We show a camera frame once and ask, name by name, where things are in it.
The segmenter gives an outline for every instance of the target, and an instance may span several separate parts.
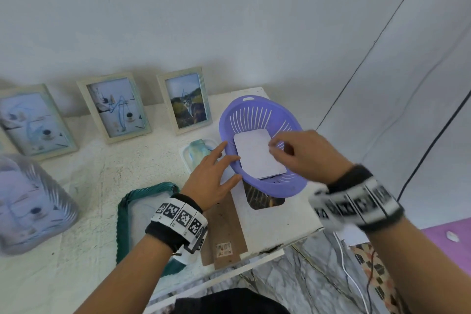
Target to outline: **purple basket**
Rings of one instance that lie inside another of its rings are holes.
[[[243,96],[231,102],[222,113],[219,121],[219,133],[223,141],[227,141],[226,154],[237,155],[234,134],[253,129],[266,128],[270,137],[279,132],[302,130],[296,118],[286,108],[260,96]],[[307,184],[307,180],[292,171],[258,180],[242,170],[239,161],[231,164],[236,174],[267,195],[276,198],[289,198],[299,193]]]

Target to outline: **hand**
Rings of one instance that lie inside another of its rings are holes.
[[[276,147],[285,143],[285,150]],[[286,168],[304,178],[332,184],[347,173],[353,164],[341,155],[326,138],[314,130],[282,132],[268,143],[270,154]]]
[[[203,211],[221,201],[242,180],[242,175],[235,174],[220,185],[224,170],[230,163],[240,159],[237,155],[226,155],[217,162],[226,144],[227,142],[222,142],[210,155],[203,158],[180,191],[181,194],[192,198]]]

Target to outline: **picture frame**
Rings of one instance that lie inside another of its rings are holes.
[[[202,67],[158,75],[157,81],[176,135],[212,123]]]
[[[78,150],[44,84],[1,90],[0,128],[4,152],[41,161]]]
[[[86,78],[77,85],[108,144],[152,132],[132,73]]]

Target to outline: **barcode sticker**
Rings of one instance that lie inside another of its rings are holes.
[[[232,245],[230,242],[216,245],[216,258],[232,255]]]

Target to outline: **pink surface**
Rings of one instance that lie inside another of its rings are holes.
[[[423,233],[450,257],[462,270],[471,276],[471,218],[426,228]],[[458,235],[460,241],[446,237],[447,231]]]

